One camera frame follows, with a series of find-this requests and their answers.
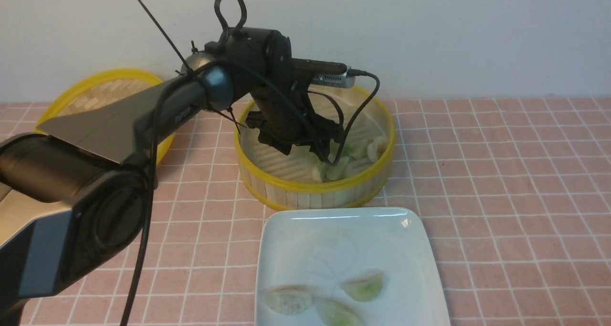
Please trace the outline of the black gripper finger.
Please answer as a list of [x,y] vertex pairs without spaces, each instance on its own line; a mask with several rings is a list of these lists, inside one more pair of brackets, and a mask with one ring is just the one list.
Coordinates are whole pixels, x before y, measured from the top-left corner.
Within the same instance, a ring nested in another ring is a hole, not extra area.
[[262,145],[267,145],[269,147],[275,148],[275,150],[284,154],[284,156],[288,156],[292,151],[292,143],[284,140],[278,140],[269,134],[259,134],[258,141]]
[[325,160],[322,160],[319,156],[319,154],[321,154],[321,151],[318,150],[318,148],[314,145],[310,146],[310,149],[308,150],[308,162],[311,164],[320,164],[335,161],[335,150],[333,143],[329,142],[326,148],[326,154],[328,154],[328,156]]

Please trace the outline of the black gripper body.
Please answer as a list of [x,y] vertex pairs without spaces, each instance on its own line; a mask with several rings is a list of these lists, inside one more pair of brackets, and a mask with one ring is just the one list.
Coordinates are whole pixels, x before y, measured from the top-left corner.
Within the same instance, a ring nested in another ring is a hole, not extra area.
[[258,107],[249,111],[246,125],[257,128],[296,146],[312,146],[318,141],[327,147],[330,140],[339,141],[345,135],[344,114],[333,102],[339,120],[319,115],[310,101],[308,89],[315,74],[348,73],[345,63],[292,58],[282,63],[268,79],[271,84],[253,90],[251,95]]

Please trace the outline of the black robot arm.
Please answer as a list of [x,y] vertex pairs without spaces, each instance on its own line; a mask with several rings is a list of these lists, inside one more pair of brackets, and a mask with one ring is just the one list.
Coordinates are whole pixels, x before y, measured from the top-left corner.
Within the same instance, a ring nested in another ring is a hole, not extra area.
[[198,112],[250,94],[258,111],[247,123],[266,145],[284,154],[311,146],[327,158],[342,130],[314,114],[307,90],[347,72],[344,63],[293,58],[279,31],[230,28],[193,48],[167,82],[5,140],[1,324],[19,325],[28,300],[61,293],[129,246],[150,223],[159,145]]

